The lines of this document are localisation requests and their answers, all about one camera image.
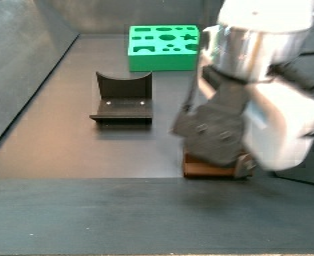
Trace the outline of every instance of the wooden block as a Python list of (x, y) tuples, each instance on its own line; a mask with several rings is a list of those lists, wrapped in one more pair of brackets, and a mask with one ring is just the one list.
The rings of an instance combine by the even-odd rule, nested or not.
[(182, 174), (184, 177), (233, 177), (235, 168), (217, 167), (184, 152)]

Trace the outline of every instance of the gray floor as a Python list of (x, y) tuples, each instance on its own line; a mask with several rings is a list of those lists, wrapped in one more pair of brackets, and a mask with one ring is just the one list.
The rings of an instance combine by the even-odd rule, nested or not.
[(100, 131), (94, 72), (129, 78), (122, 36), (82, 36), (0, 145), (0, 178), (181, 177), (169, 134), (190, 72), (153, 74), (150, 131)]
[(129, 77), (125, 47), (77, 40), (0, 143), (0, 254), (314, 253), (312, 185), (181, 178), (190, 72), (154, 74), (150, 131), (97, 129), (94, 71)]

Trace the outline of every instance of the gray wall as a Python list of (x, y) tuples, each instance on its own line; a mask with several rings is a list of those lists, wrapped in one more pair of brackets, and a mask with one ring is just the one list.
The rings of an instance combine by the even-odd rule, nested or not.
[(76, 37), (43, 0), (0, 0), (0, 137)]
[(130, 25), (214, 24), (222, 0), (46, 0), (84, 34), (122, 34)]

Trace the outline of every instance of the shape sorter hole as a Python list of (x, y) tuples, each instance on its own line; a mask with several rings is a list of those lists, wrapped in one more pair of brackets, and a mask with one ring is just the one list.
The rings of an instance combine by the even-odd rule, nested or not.
[(150, 28), (134, 28), (136, 32), (148, 32), (150, 31)]
[(176, 38), (173, 35), (161, 35), (160, 39), (164, 41), (172, 41)]
[(190, 51), (197, 51), (197, 44), (186, 44), (185, 49)]
[(186, 40), (196, 40), (196, 36), (192, 36), (190, 34), (185, 34), (185, 36), (181, 36), (182, 39)]
[(154, 52), (154, 46), (134, 46), (133, 52), (138, 52), (140, 50), (148, 50), (150, 52)]
[(156, 28), (157, 31), (170, 31), (172, 29), (170, 28)]

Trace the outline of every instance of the circular hole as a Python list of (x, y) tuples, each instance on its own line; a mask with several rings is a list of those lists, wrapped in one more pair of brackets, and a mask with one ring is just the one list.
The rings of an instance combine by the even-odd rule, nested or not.
[(186, 44), (185, 49), (190, 51), (197, 51), (197, 44)]
[(164, 41), (170, 41), (176, 38), (176, 36), (173, 35), (161, 35), (160, 36), (160, 39), (164, 40)]

